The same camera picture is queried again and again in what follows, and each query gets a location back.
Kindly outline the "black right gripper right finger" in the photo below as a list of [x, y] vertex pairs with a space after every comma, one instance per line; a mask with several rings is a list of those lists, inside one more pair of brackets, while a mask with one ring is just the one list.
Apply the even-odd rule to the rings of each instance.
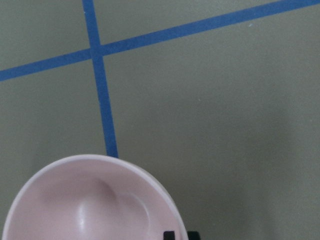
[[198, 231], [188, 231], [187, 236], [189, 240], [200, 240], [200, 234]]

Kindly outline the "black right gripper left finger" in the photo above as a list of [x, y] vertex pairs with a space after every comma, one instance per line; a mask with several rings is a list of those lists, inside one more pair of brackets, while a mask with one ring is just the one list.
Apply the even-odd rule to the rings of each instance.
[[175, 240], [175, 232], [174, 231], [164, 231], [163, 232], [163, 240]]

